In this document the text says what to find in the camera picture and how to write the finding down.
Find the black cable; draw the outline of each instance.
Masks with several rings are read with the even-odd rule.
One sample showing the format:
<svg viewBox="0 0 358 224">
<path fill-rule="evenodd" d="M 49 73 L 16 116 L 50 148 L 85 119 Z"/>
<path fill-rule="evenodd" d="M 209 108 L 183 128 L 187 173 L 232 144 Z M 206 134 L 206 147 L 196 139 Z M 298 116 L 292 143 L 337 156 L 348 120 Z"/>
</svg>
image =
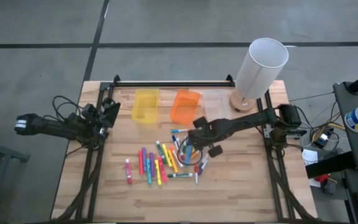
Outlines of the black cable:
<svg viewBox="0 0 358 224">
<path fill-rule="evenodd" d="M 270 156 L 271 156 L 273 159 L 277 160 L 277 158 L 275 158 L 275 157 L 273 156 L 273 151 L 275 151 L 276 153 L 280 152 L 280 153 L 281 153 L 281 156 L 284 158 L 284 156 L 285 156 L 285 150 L 284 150 L 283 147 L 280 147 L 279 150 L 278 150 L 277 148 L 273 148 L 273 149 L 270 151 Z"/>
<path fill-rule="evenodd" d="M 67 102 L 64 102 L 64 103 L 60 104 L 60 105 L 58 106 L 58 108 L 57 108 L 57 107 L 56 107 L 56 104 L 55 104 L 55 100 L 58 99 L 58 98 L 62 98 L 62 99 L 64 99 L 64 100 L 67 100 Z M 80 108 L 82 108 L 82 107 L 78 106 L 76 103 L 74 103 L 73 101 L 71 101 L 69 98 L 67 98 L 67 97 L 65 97 L 65 96 L 60 96 L 60 95 L 59 95 L 59 96 L 53 97 L 53 99 L 52 99 L 52 107 L 53 107 L 53 110 L 55 110 L 56 117 L 57 117 L 58 120 L 60 120 L 60 121 L 64 121 L 65 118 L 62 116 L 62 114 L 60 114 L 60 112 L 59 112 L 58 109 L 59 109 L 61 106 L 65 105 L 65 104 L 71 104 L 71 105 L 75 106 L 78 111 L 80 111 Z"/>
<path fill-rule="evenodd" d="M 201 160 L 203 159 L 203 150 L 202 150 L 202 149 L 200 150 L 200 158 L 198 159 L 197 162 L 192 163 L 192 164 L 187 164 L 186 162 L 183 162 L 183 161 L 181 160 L 180 151 L 181 151 L 181 147 L 182 147 L 183 143 L 184 143 L 186 140 L 187 140 L 187 137 L 185 137 L 184 140 L 183 140 L 183 141 L 180 143 L 180 145 L 179 145 L 179 149 L 178 149 L 178 151 L 177 151 L 178 161 L 179 161 L 181 164 L 186 165 L 186 166 L 193 166 L 193 165 L 199 164 L 199 163 L 201 162 Z"/>
<path fill-rule="evenodd" d="M 45 118 L 53 118 L 53 119 L 59 121 L 59 119 L 57 119 L 56 117 L 51 116 L 51 115 L 44 115 L 42 118 L 43 118 L 43 119 L 45 119 Z"/>
<path fill-rule="evenodd" d="M 335 101 L 335 103 L 333 104 L 333 107 L 331 108 L 331 115 L 329 116 L 329 122 L 331 123 L 332 122 L 332 119 L 333 119 L 333 113 L 334 113 L 334 108 L 335 108 L 335 104 L 337 102 Z"/>
<path fill-rule="evenodd" d="M 295 106 L 295 108 L 296 108 L 298 111 L 301 111 L 303 117 L 304 117 L 305 120 L 306 120 L 306 123 L 308 123 L 308 125 L 311 127 L 311 124 L 310 124 L 308 118 L 306 117 L 305 113 L 303 112 L 303 110 L 302 110 L 299 106 Z"/>
<path fill-rule="evenodd" d="M 76 151 L 78 151 L 78 150 L 80 150 L 80 149 L 82 149 L 82 148 L 84 148 L 84 147 L 85 147 L 85 146 L 81 146 L 81 147 L 79 147 L 78 149 L 72 150 L 71 152 L 69 152 L 69 153 L 66 154 L 65 158 L 67 158 L 70 154 L 72 154 L 72 153 L 74 153 L 74 152 L 76 152 Z"/>
<path fill-rule="evenodd" d="M 303 147 L 300 146 L 300 145 L 296 145 L 296 144 L 288 144 L 288 143 L 276 143 L 276 144 L 273 144 L 273 151 L 276 151 L 276 153 L 278 153 L 278 150 L 280 150 L 281 154 L 282 154 L 282 157 L 284 158 L 285 156 L 285 150 L 284 150 L 284 147 L 288 147 L 288 146 L 292 146 L 292 147 L 296 147 L 298 149 L 300 149 L 301 152 L 303 152 Z"/>
<path fill-rule="evenodd" d="M 334 92 L 330 92 L 330 93 L 323 93 L 323 94 L 318 94 L 315 96 L 307 96 L 307 97 L 303 97 L 303 98 L 298 98 L 298 99 L 294 99 L 294 100 L 289 100 L 289 102 L 291 101 L 296 101 L 296 100 L 305 100 L 305 99 L 309 99 L 309 98 L 313 98 L 313 97 L 318 97 L 318 96 L 324 96 L 324 95 L 328 95 L 328 94 L 333 94 Z"/>
</svg>

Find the cable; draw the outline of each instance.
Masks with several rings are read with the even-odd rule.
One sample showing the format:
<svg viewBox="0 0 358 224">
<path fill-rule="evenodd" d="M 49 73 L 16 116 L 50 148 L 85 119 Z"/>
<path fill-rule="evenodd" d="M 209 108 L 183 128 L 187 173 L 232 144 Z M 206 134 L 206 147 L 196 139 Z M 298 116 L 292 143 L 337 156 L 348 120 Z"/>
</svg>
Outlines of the cable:
<svg viewBox="0 0 358 224">
<path fill-rule="evenodd" d="M 306 135 L 302 136 L 301 146 L 302 146 L 302 147 L 309 147 L 309 146 L 311 146 L 311 142 L 310 142 L 307 146 L 305 145 L 305 142 L 304 142 L 305 138 L 306 138 Z"/>
<path fill-rule="evenodd" d="M 58 107 L 56 107 L 55 100 L 56 100 L 57 98 L 62 98 L 62 99 L 64 99 L 64 100 L 67 100 L 67 102 L 61 103 Z M 65 118 L 62 116 L 62 114 L 60 114 L 60 112 L 59 112 L 58 109 L 59 109 L 61 106 L 66 105 L 66 104 L 71 104 L 71 105 L 75 106 L 76 109 L 77 109 L 77 111 L 79 111 L 79 112 L 81 113 L 80 109 L 82 109 L 82 107 L 78 106 L 78 104 L 74 103 L 74 102 L 71 101 L 69 98 L 67 98 L 67 97 L 65 97 L 65 96 L 60 96 L 60 95 L 59 95 L 59 96 L 55 96 L 55 97 L 53 97 L 53 99 L 52 99 L 52 107 L 53 107 L 53 109 L 55 110 L 56 117 L 58 118 L 59 121 L 64 121 Z"/>
<path fill-rule="evenodd" d="M 338 140 L 338 141 L 336 142 L 334 148 L 331 149 L 331 151 L 334 150 L 334 149 L 336 149 L 336 148 L 338 147 L 338 144 L 339 144 L 339 135 L 336 134 L 335 132 L 333 132 L 333 135 L 335 135 L 335 136 L 337 137 L 337 140 Z"/>
<path fill-rule="evenodd" d="M 329 119 L 330 123 L 332 122 L 332 119 L 333 119 L 333 113 L 334 113 L 334 108 L 335 108 L 336 103 L 337 102 L 335 101 L 335 103 L 333 104 L 333 107 L 331 108 L 331 115 L 330 115 L 330 119 Z"/>
<path fill-rule="evenodd" d="M 327 126 L 335 127 L 335 128 L 339 128 L 339 129 L 345 130 L 345 128 L 344 128 L 342 125 L 337 124 L 337 123 L 329 123 L 329 124 L 327 124 Z"/>
<path fill-rule="evenodd" d="M 180 151 L 181 151 L 181 146 L 183 145 L 183 143 L 188 139 L 188 137 L 185 137 L 184 140 L 180 143 L 179 145 L 179 149 L 177 150 L 177 158 L 178 158 L 178 161 L 183 164 L 183 165 L 186 165 L 186 166 L 193 166 L 193 165 L 196 165 L 196 164 L 199 164 L 201 162 L 201 160 L 203 159 L 203 150 L 200 150 L 200 158 L 198 159 L 197 162 L 195 163 L 192 163 L 192 164 L 188 164 L 186 162 L 183 162 L 181 160 L 181 157 L 180 157 Z"/>
<path fill-rule="evenodd" d="M 42 118 L 43 118 L 43 119 L 45 119 L 45 118 L 52 118 L 52 119 L 55 119 L 55 120 L 59 121 L 59 119 L 57 119 L 56 117 L 51 116 L 51 115 L 44 115 Z"/>
<path fill-rule="evenodd" d="M 313 127 L 312 127 L 312 126 L 310 126 L 310 124 L 308 124 L 306 121 L 301 120 L 301 122 L 302 122 L 303 124 L 307 125 L 307 126 L 308 126 L 308 128 L 310 128 L 310 129 L 312 129 L 312 128 L 313 128 Z"/>
<path fill-rule="evenodd" d="M 333 141 L 333 142 L 349 142 L 348 138 L 341 138 L 341 139 L 338 139 L 338 140 L 328 139 L 328 141 Z"/>
<path fill-rule="evenodd" d="M 67 158 L 70 154 L 72 154 L 72 153 L 74 153 L 74 152 L 76 152 L 76 151 L 78 151 L 78 150 L 80 150 L 80 149 L 82 149 L 82 148 L 84 148 L 84 147 L 85 147 L 85 146 L 81 146 L 81 147 L 79 147 L 78 149 L 72 150 L 71 152 L 69 152 L 69 153 L 66 154 L 65 158 Z"/>
<path fill-rule="evenodd" d="M 288 143 L 277 143 L 277 144 L 273 144 L 273 150 L 271 151 L 271 153 L 273 153 L 273 151 L 276 151 L 276 153 L 278 152 L 278 150 L 280 150 L 280 152 L 282 153 L 282 157 L 284 158 L 285 156 L 285 150 L 284 150 L 284 147 L 288 147 L 288 146 L 292 146 L 292 147 L 296 147 L 298 149 L 301 150 L 301 152 L 303 152 L 303 147 L 302 146 L 299 146 L 299 145 L 296 145 L 296 144 L 288 144 Z"/>
<path fill-rule="evenodd" d="M 308 118 L 306 117 L 305 113 L 303 112 L 303 110 L 302 110 L 299 106 L 295 106 L 295 108 L 296 108 L 298 111 L 301 111 L 303 117 L 304 117 L 305 120 L 306 120 L 307 125 L 308 125 L 310 128 L 312 128 L 312 127 L 311 127 L 311 124 L 310 124 Z"/>
<path fill-rule="evenodd" d="M 318 96 L 324 96 L 324 95 L 328 95 L 328 94 L 333 94 L 334 92 L 330 92 L 330 93 L 323 93 L 323 94 L 318 94 L 315 96 L 307 96 L 307 97 L 303 97 L 303 98 L 298 98 L 298 99 L 294 99 L 294 100 L 289 100 L 289 102 L 291 101 L 296 101 L 296 100 L 305 100 L 305 99 L 309 99 L 309 98 L 314 98 L 314 97 L 318 97 Z"/>
<path fill-rule="evenodd" d="M 317 114 L 317 116 L 315 116 L 312 120 L 311 123 L 313 123 L 321 114 L 323 114 L 326 110 L 328 110 L 328 108 L 330 108 L 334 103 L 331 103 L 329 106 L 327 106 L 324 110 L 322 110 L 320 113 Z"/>
</svg>

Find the lamp shade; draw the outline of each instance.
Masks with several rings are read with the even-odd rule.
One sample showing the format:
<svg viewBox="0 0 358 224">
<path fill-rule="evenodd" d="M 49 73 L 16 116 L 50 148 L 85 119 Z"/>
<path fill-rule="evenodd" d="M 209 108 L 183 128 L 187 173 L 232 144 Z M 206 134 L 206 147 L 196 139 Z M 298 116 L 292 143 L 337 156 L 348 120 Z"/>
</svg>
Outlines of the lamp shade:
<svg viewBox="0 0 358 224">
<path fill-rule="evenodd" d="M 279 41 L 254 40 L 237 75 L 236 90 L 247 99 L 262 97 L 287 61 L 288 50 Z"/>
</svg>

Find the marker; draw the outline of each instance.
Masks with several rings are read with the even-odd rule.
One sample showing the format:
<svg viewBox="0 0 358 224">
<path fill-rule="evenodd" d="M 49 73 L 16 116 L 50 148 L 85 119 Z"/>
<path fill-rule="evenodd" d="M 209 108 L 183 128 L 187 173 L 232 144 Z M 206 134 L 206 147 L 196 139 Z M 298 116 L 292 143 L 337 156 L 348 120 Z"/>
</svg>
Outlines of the marker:
<svg viewBox="0 0 358 224">
<path fill-rule="evenodd" d="M 185 142 L 181 145 L 183 153 L 186 153 L 186 150 L 187 150 L 187 147 L 186 147 L 186 146 L 187 146 L 187 145 L 188 145 L 188 141 L 185 140 Z"/>
<path fill-rule="evenodd" d="M 175 144 L 175 147 L 176 147 L 177 151 L 179 151 L 180 158 L 181 158 L 183 156 L 183 152 L 180 150 L 180 143 L 179 143 L 180 139 L 176 138 L 174 135 L 172 135 L 172 140 L 173 140 L 173 143 Z"/>
<path fill-rule="evenodd" d="M 178 145 L 178 139 L 172 134 L 172 141 L 173 141 L 173 144 L 175 145 L 175 149 L 177 151 L 179 151 L 179 145 Z"/>
<path fill-rule="evenodd" d="M 132 184 L 132 173 L 131 173 L 131 165 L 129 164 L 129 159 L 125 160 L 125 168 L 127 170 L 127 182 L 128 184 Z"/>
<path fill-rule="evenodd" d="M 155 170 L 157 171 L 157 183 L 161 186 L 161 177 L 160 177 L 160 166 L 158 165 L 158 160 L 154 160 Z"/>
<path fill-rule="evenodd" d="M 201 166 L 199 169 L 198 169 L 198 175 L 201 175 L 203 174 L 203 170 L 205 169 L 206 165 L 208 164 L 208 160 L 203 162 L 203 166 Z"/>
<path fill-rule="evenodd" d="M 186 151 L 186 159 L 185 162 L 188 164 L 190 162 L 190 157 L 191 157 L 191 150 L 193 148 L 193 146 L 191 146 L 190 142 L 187 142 L 187 151 Z"/>
<path fill-rule="evenodd" d="M 171 160 L 169 159 L 169 155 L 168 155 L 168 151 L 167 151 L 167 146 L 166 146 L 165 144 L 162 144 L 162 149 L 164 150 L 165 158 L 167 158 L 168 166 L 171 167 L 171 166 L 172 166 L 172 163 L 171 163 Z"/>
<path fill-rule="evenodd" d="M 160 153 L 160 156 L 161 156 L 161 158 L 162 158 L 164 164 L 167 164 L 167 160 L 166 160 L 166 158 L 165 158 L 165 156 L 164 156 L 164 152 L 162 151 L 160 142 L 159 142 L 159 141 L 156 141 L 155 143 L 157 144 L 158 152 Z"/>
<path fill-rule="evenodd" d="M 182 161 L 184 161 L 184 160 L 185 160 L 185 154 L 184 154 L 182 148 L 183 148 L 183 146 L 186 146 L 186 141 L 184 141 L 183 144 L 182 144 L 181 147 L 180 147 L 179 138 L 177 138 L 177 140 L 178 140 L 178 147 L 179 147 L 179 151 L 180 151 L 180 159 L 181 159 Z"/>
<path fill-rule="evenodd" d="M 164 166 L 162 165 L 161 156 L 158 157 L 158 164 L 160 165 L 160 172 L 161 172 L 161 179 L 162 179 L 162 181 L 164 181 L 164 182 L 168 181 L 168 180 L 167 180 L 167 176 L 165 175 Z"/>
<path fill-rule="evenodd" d="M 195 182 L 198 184 L 198 164 L 194 165 Z"/>
<path fill-rule="evenodd" d="M 150 159 L 146 159 L 147 163 L 147 183 L 150 185 L 152 184 L 152 174 L 151 174 L 151 168 L 150 168 Z"/>
<path fill-rule="evenodd" d="M 142 150 L 139 150 L 139 174 L 140 174 L 140 175 L 143 175 Z"/>
<path fill-rule="evenodd" d="M 187 131 L 187 129 L 172 129 L 171 133 L 180 133 L 180 132 L 185 132 Z"/>
<path fill-rule="evenodd" d="M 193 173 L 188 173 L 188 174 L 168 174 L 169 178 L 177 178 L 177 177 L 192 177 Z"/>
<path fill-rule="evenodd" d="M 173 171 L 175 173 L 177 173 L 178 172 L 178 167 L 177 167 L 177 163 L 175 162 L 175 159 L 173 158 L 172 151 L 173 151 L 173 146 L 169 147 L 168 155 L 169 155 L 169 158 L 170 158 L 172 166 L 173 166 Z"/>
<path fill-rule="evenodd" d="M 150 162 L 153 163 L 154 153 L 150 152 L 149 158 L 150 158 Z M 152 177 L 155 177 L 155 167 L 154 166 L 151 166 L 151 171 L 152 171 Z"/>
<path fill-rule="evenodd" d="M 178 156 L 177 156 L 177 152 L 175 152 L 175 151 L 173 150 L 173 146 L 169 147 L 169 150 L 172 152 L 172 155 L 173 155 L 174 158 L 177 160 L 177 162 L 178 162 L 180 168 L 182 168 L 182 167 L 183 167 L 183 164 L 182 164 L 181 162 L 179 162 Z"/>
<path fill-rule="evenodd" d="M 146 147 L 142 148 L 142 158 L 143 158 L 143 172 L 147 172 L 147 164 L 146 164 Z"/>
<path fill-rule="evenodd" d="M 200 175 L 200 169 L 203 166 L 203 161 L 198 164 L 198 175 Z"/>
<path fill-rule="evenodd" d="M 194 158 L 198 155 L 198 153 L 200 153 L 200 151 L 199 151 L 199 150 L 197 150 L 197 151 L 193 152 L 193 153 L 191 154 L 190 159 L 194 159 Z"/>
<path fill-rule="evenodd" d="M 205 161 L 207 161 L 209 159 L 209 154 L 207 154 L 204 159 L 202 160 L 203 163 L 205 163 Z"/>
</svg>

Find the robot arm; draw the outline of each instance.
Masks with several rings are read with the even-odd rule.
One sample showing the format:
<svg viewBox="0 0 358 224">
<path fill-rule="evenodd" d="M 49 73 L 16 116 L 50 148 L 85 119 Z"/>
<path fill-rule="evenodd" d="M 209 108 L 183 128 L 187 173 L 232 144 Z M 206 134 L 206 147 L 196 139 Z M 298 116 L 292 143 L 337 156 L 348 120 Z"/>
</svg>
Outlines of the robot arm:
<svg viewBox="0 0 358 224">
<path fill-rule="evenodd" d="M 277 109 L 280 112 L 279 118 L 273 108 L 236 119 L 216 119 L 207 122 L 206 118 L 202 117 L 193 122 L 197 129 L 188 131 L 188 140 L 195 149 L 201 150 L 206 146 L 227 139 L 235 132 L 264 124 L 272 124 L 275 126 L 275 129 L 270 133 L 273 141 L 285 141 L 286 135 L 300 126 L 301 119 L 295 106 L 280 105 Z M 208 152 L 211 157 L 214 157 L 222 153 L 222 149 L 220 146 L 216 146 Z"/>
<path fill-rule="evenodd" d="M 86 137 L 86 133 L 81 133 L 85 127 L 85 120 L 74 113 L 64 121 L 46 119 L 31 113 L 18 116 L 14 130 L 23 136 L 48 134 L 68 140 L 77 140 L 77 136 Z"/>
<path fill-rule="evenodd" d="M 107 128 L 114 126 L 121 104 L 106 98 L 102 106 L 103 111 L 100 111 L 92 104 L 87 104 L 81 116 L 72 113 L 63 121 L 46 119 L 35 113 L 20 115 L 16 118 L 14 130 L 23 136 L 48 134 L 77 140 L 81 144 L 89 144 L 91 141 L 95 143 L 97 139 L 107 138 Z"/>
</svg>

